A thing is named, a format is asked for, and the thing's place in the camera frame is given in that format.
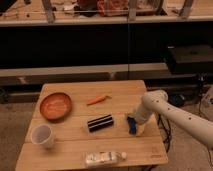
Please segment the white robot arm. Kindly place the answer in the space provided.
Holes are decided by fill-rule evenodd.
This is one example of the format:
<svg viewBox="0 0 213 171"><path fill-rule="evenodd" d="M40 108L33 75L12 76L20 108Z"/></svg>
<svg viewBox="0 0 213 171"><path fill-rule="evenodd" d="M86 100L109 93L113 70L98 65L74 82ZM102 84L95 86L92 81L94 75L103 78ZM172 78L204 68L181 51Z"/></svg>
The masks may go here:
<svg viewBox="0 0 213 171"><path fill-rule="evenodd" d="M165 116L197 141L213 149L213 122L171 105L164 90L145 92L129 117L143 125L153 113Z"/></svg>

